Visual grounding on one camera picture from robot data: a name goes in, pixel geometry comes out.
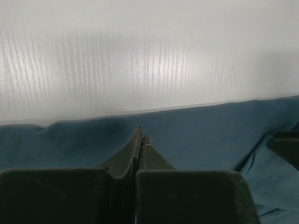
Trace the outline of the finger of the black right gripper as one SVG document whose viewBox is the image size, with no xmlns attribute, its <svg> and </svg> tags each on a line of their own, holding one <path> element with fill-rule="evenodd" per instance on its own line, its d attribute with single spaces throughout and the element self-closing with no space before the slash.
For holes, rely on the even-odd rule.
<svg viewBox="0 0 299 224">
<path fill-rule="evenodd" d="M 294 168 L 299 169 L 299 133 L 276 133 L 274 138 L 269 142 L 268 147 Z"/>
</svg>

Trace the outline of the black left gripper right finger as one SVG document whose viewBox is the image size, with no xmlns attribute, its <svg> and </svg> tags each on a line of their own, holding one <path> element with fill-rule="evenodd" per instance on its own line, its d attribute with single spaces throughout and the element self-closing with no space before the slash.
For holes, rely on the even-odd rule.
<svg viewBox="0 0 299 224">
<path fill-rule="evenodd" d="M 136 174 L 139 224 L 257 224 L 246 181 L 235 171 L 176 170 L 145 135 Z"/>
</svg>

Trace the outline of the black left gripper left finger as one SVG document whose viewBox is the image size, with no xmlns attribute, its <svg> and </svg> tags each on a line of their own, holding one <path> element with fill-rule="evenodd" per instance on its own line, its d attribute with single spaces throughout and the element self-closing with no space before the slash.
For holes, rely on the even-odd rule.
<svg viewBox="0 0 299 224">
<path fill-rule="evenodd" d="M 95 168 L 8 169 L 0 174 L 3 224 L 133 224 L 142 129 Z"/>
</svg>

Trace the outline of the grey-blue t shirt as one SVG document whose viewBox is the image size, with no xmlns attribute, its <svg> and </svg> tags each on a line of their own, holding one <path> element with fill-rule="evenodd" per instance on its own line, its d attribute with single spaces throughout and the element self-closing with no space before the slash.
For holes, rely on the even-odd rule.
<svg viewBox="0 0 299 224">
<path fill-rule="evenodd" d="M 91 168 L 141 126 L 182 170 L 235 170 L 248 182 L 263 224 L 299 221 L 299 172 L 268 148 L 278 132 L 299 130 L 299 98 L 0 128 L 0 168 Z"/>
</svg>

